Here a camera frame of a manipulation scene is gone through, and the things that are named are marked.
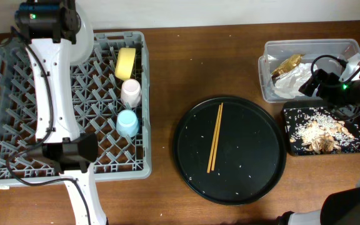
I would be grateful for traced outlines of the white napkin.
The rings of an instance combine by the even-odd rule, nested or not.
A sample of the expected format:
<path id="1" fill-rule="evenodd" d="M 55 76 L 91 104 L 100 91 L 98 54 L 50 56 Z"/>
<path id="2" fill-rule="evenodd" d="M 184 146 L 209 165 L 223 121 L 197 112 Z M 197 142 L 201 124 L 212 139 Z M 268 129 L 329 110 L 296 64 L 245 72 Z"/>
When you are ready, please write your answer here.
<path id="1" fill-rule="evenodd" d="M 272 79 L 274 92 L 281 98 L 292 99 L 297 96 L 303 96 L 303 93 L 299 92 L 299 88 L 311 78 L 312 72 L 311 63 L 303 63 L 302 60 L 292 71 L 282 74 L 276 79 Z M 340 81 L 350 78 L 352 74 L 356 72 L 360 66 L 360 54 L 356 53 L 346 61 L 346 69 L 342 69 L 342 73 L 339 76 Z"/>

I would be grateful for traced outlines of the gold foil wrapper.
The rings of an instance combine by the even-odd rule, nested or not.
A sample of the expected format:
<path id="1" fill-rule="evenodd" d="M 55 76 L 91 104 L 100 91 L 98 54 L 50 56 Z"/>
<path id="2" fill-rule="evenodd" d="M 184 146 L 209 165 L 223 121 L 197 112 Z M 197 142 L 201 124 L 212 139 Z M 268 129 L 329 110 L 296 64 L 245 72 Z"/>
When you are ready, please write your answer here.
<path id="1" fill-rule="evenodd" d="M 283 61 L 272 73 L 272 79 L 276 79 L 282 74 L 292 71 L 297 67 L 303 58 L 303 54 L 293 54 L 291 57 Z"/>

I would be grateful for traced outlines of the wooden chopstick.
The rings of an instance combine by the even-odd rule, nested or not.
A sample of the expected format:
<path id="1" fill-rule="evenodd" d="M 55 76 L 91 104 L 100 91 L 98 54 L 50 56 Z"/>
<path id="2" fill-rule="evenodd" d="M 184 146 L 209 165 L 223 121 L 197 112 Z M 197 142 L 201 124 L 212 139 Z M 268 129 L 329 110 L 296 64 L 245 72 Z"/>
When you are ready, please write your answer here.
<path id="1" fill-rule="evenodd" d="M 221 113 L 221 104 L 218 107 L 217 110 L 217 117 L 216 117 L 216 123 L 215 123 L 215 127 L 214 127 L 214 134 L 212 137 L 212 144 L 211 144 L 211 151 L 210 151 L 210 155 L 209 155 L 209 161 L 208 161 L 208 165 L 207 165 L 207 173 L 210 173 L 211 171 L 211 164 L 213 161 L 213 153 L 214 153 L 214 147 L 215 147 L 215 142 L 216 142 L 216 136 L 217 136 L 217 130 L 218 130 L 218 123 L 219 123 L 219 116 Z"/>
<path id="2" fill-rule="evenodd" d="M 221 119 L 222 119 L 222 114 L 223 114 L 223 106 L 224 104 L 221 103 L 221 113 L 219 116 L 219 123 L 218 123 L 218 127 L 217 127 L 217 136 L 216 136 L 216 142 L 215 142 L 215 147 L 214 147 L 214 153 L 213 153 L 213 158 L 212 158 L 212 164 L 211 164 L 211 171 L 214 170 L 215 165 L 216 165 L 216 155 L 217 155 L 217 150 L 218 150 L 218 142 L 219 142 L 219 133 L 220 133 L 220 128 L 221 128 Z"/>

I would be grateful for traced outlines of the pink plastic cup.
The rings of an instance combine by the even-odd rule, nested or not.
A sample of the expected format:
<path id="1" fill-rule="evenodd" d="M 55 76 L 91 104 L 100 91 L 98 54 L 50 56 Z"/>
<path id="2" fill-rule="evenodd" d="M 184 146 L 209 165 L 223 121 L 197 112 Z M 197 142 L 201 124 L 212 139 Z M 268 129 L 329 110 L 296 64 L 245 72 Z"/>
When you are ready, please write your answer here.
<path id="1" fill-rule="evenodd" d="M 135 79 L 127 79 L 121 86 L 121 101 L 131 108 L 139 106 L 141 102 L 141 85 Z"/>

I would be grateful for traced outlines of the yellow bowl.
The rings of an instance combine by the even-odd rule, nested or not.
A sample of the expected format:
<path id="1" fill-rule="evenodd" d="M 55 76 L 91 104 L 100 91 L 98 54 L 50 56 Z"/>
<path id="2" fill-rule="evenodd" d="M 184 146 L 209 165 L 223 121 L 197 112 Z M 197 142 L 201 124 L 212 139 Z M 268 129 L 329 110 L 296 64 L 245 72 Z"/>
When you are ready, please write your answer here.
<path id="1" fill-rule="evenodd" d="M 125 81 L 131 78 L 135 57 L 135 48 L 123 47 L 119 50 L 115 67 L 115 76 L 118 79 Z"/>

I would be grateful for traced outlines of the blue plastic cup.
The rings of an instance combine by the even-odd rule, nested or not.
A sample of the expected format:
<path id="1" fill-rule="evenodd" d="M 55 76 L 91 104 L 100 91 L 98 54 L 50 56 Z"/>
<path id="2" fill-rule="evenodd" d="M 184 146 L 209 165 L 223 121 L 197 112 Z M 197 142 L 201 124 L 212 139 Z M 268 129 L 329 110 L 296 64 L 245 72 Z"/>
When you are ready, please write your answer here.
<path id="1" fill-rule="evenodd" d="M 117 115 L 116 130 L 122 137 L 129 136 L 133 138 L 139 131 L 139 121 L 136 113 L 129 109 L 121 111 Z"/>

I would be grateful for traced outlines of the white round plate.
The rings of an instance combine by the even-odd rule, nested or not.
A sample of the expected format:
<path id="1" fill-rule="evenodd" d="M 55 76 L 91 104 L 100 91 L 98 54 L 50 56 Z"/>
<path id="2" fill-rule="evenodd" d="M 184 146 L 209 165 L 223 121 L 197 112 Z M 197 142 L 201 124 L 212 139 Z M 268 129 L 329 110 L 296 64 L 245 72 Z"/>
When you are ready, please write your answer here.
<path id="1" fill-rule="evenodd" d="M 81 23 L 80 30 L 76 34 L 76 44 L 73 44 L 70 48 L 70 65 L 72 66 L 87 61 L 94 46 L 94 33 L 91 22 L 79 3 L 76 3 L 76 12 Z"/>

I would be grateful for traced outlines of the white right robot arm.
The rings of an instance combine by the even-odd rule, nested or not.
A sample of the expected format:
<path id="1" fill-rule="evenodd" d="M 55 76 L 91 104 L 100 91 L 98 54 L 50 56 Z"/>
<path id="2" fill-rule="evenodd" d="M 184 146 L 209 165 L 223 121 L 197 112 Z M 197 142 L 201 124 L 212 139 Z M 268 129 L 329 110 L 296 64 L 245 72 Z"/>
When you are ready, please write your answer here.
<path id="1" fill-rule="evenodd" d="M 353 39 L 269 41 L 271 84 L 284 88 L 283 116 L 291 152 L 360 149 L 360 48 Z M 360 180 L 307 213 L 286 212 L 279 224 L 360 224 Z"/>

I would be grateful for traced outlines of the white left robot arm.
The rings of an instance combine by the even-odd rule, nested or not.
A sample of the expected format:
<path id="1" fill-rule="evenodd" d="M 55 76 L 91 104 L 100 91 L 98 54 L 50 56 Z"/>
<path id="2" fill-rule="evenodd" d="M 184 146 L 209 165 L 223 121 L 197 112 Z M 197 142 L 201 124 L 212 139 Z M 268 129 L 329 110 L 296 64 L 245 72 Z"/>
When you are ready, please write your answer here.
<path id="1" fill-rule="evenodd" d="M 94 33 L 76 1 L 26 1 L 15 13 L 34 77 L 36 143 L 21 155 L 51 166 L 67 188 L 76 224 L 107 224 L 98 197 L 94 163 L 98 140 L 80 131 L 75 118 L 71 66 L 86 62 Z"/>

